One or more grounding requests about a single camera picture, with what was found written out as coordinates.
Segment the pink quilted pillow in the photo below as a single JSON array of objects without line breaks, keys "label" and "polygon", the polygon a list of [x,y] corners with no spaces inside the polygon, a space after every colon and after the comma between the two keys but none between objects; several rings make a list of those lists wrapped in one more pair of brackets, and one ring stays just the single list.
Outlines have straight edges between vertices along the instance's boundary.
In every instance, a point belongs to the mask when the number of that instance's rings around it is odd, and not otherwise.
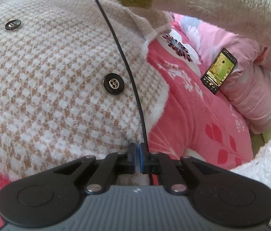
[{"label": "pink quilted pillow", "polygon": [[270,128],[271,48],[197,18],[174,14],[174,19],[205,69],[223,48],[237,59],[220,91],[245,118],[250,132],[260,134]]}]

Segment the pink floral bed blanket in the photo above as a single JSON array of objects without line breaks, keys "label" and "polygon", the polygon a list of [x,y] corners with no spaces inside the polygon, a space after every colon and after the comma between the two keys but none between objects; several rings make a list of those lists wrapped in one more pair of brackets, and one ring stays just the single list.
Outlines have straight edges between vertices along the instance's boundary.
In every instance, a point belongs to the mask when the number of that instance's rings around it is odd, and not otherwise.
[{"label": "pink floral bed blanket", "polygon": [[[202,65],[177,26],[149,44],[146,60],[169,86],[164,111],[147,130],[151,151],[162,151],[175,159],[191,153],[225,169],[252,159],[243,117],[223,95],[213,95],[201,84]],[[0,189],[10,181],[0,172]]]}]

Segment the beige white houndstooth knit cardigan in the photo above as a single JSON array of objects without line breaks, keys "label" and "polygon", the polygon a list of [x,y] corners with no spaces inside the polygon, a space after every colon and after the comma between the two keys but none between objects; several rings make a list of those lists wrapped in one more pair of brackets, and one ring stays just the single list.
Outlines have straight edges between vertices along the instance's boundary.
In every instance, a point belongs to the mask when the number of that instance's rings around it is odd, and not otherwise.
[{"label": "beige white houndstooth knit cardigan", "polygon": [[[147,47],[169,30],[166,13],[117,0],[0,0],[0,172],[17,180],[141,142],[169,91]],[[109,73],[120,95],[104,89]]]}]

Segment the black cardigan button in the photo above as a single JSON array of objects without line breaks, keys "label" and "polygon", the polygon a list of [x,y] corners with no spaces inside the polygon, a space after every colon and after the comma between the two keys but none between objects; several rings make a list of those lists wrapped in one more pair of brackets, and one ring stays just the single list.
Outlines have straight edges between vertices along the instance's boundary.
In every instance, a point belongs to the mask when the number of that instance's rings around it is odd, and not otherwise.
[{"label": "black cardigan button", "polygon": [[17,30],[18,28],[20,28],[21,26],[21,20],[19,19],[14,19],[14,20],[11,20],[9,22],[7,22],[5,24],[5,31],[14,31],[14,30]]},{"label": "black cardigan button", "polygon": [[125,89],[125,82],[116,73],[109,73],[104,77],[103,87],[111,95],[120,95]]}]

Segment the black smartphone lit screen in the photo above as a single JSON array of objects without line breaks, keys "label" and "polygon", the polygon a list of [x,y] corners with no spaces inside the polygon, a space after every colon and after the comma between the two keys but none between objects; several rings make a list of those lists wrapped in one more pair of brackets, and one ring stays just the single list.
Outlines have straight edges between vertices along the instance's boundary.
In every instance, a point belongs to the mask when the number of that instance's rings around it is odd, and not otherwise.
[{"label": "black smartphone lit screen", "polygon": [[207,71],[201,77],[202,84],[216,94],[230,75],[236,64],[237,59],[226,48],[222,48]]}]

